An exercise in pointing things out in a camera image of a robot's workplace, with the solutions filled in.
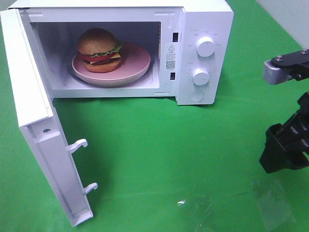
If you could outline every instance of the tomato slice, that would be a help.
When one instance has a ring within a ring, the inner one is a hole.
[[[106,59],[109,59],[113,56],[114,54],[111,53],[111,54],[108,54],[107,56],[99,56],[99,57],[91,57],[91,56],[88,56],[88,55],[83,55],[81,54],[80,52],[77,54],[77,57],[82,59],[82,60],[87,60],[89,62],[96,62],[96,61],[101,61],[101,60],[106,60]]]

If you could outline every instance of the toy hamburger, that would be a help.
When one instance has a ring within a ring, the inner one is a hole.
[[[84,67],[90,72],[111,72],[121,63],[121,47],[122,43],[109,31],[92,28],[79,38],[77,56],[83,60]]]

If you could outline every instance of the microwave door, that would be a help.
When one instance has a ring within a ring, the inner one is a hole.
[[[43,69],[35,61],[26,32],[30,20],[19,10],[1,12],[1,23],[18,125],[33,155],[61,203],[72,226],[93,216],[86,194],[97,188],[93,183],[83,188],[72,153],[87,146],[81,139],[68,145],[56,110],[42,82]]]

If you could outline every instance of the warning label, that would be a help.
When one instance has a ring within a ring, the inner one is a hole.
[[[174,44],[167,43],[165,45],[165,63],[167,71],[176,70],[177,47]]]

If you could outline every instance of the green cloth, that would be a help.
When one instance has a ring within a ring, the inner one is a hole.
[[[94,217],[72,228],[17,126],[0,41],[1,232],[304,232],[309,168],[266,174],[265,132],[308,80],[271,86],[264,61],[301,47],[253,0],[235,12],[213,105],[174,98],[56,99]]]

